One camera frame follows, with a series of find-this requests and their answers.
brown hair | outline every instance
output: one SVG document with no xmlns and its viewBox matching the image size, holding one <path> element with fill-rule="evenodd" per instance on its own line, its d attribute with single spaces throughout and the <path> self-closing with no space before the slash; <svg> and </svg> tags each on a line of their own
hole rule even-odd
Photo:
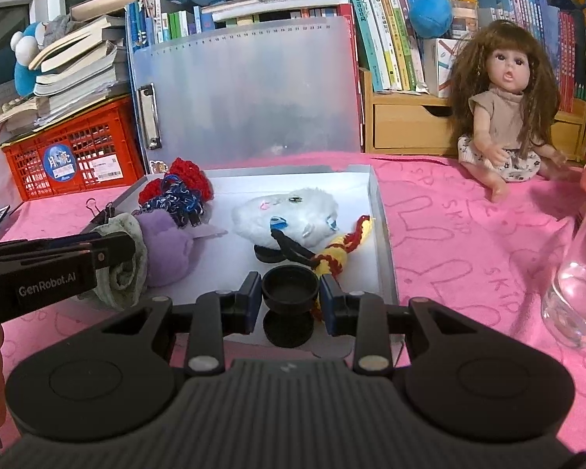
<svg viewBox="0 0 586 469">
<path fill-rule="evenodd" d="M 560 93 L 553 68 L 541 44 L 513 22 L 497 20 L 479 30 L 459 48 L 451 69 L 449 94 L 454 131 L 459 136 L 473 134 L 469 99 L 489 89 L 491 81 L 486 72 L 486 60 L 495 49 L 511 49 L 524 53 L 530 68 L 530 81 L 521 101 L 523 128 L 519 134 L 520 155 L 527 156 L 530 142 L 535 138 L 551 144 L 550 128 L 560 106 Z"/>
</svg>

doll's eye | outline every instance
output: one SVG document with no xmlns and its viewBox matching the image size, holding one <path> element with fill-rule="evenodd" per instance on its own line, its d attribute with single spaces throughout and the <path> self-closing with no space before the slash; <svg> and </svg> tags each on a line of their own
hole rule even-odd
<svg viewBox="0 0 586 469">
<path fill-rule="evenodd" d="M 269 219 L 269 229 L 278 229 L 281 231 L 286 229 L 288 226 L 289 225 L 287 221 L 282 217 L 271 217 Z"/>
<path fill-rule="evenodd" d="M 337 230 L 337 226 L 336 226 L 336 219 L 334 217 L 328 217 L 325 222 L 328 224 L 328 226 L 330 227 L 330 229 L 332 229 L 333 231 Z"/>
</svg>

red plastic basket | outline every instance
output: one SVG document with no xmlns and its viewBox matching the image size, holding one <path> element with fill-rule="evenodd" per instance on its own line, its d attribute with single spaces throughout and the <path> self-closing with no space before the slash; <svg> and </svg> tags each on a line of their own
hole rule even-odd
<svg viewBox="0 0 586 469">
<path fill-rule="evenodd" d="M 133 185 L 144 175 L 130 97 L 3 148 L 22 200 Z"/>
</svg>

clear glass cup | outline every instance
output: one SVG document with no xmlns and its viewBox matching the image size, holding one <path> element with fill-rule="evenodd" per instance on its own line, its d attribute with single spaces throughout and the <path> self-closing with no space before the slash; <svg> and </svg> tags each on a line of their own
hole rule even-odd
<svg viewBox="0 0 586 469">
<path fill-rule="evenodd" d="M 586 347 L 586 215 L 542 298 L 541 314 L 559 342 Z"/>
</svg>

blue round sticker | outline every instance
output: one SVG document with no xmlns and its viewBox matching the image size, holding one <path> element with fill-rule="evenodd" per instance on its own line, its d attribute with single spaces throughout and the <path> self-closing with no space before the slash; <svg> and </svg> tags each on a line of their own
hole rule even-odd
<svg viewBox="0 0 586 469">
<path fill-rule="evenodd" d="M 54 181 L 70 181 L 76 176 L 76 159 L 64 144 L 53 144 L 44 153 L 44 169 Z"/>
</svg>

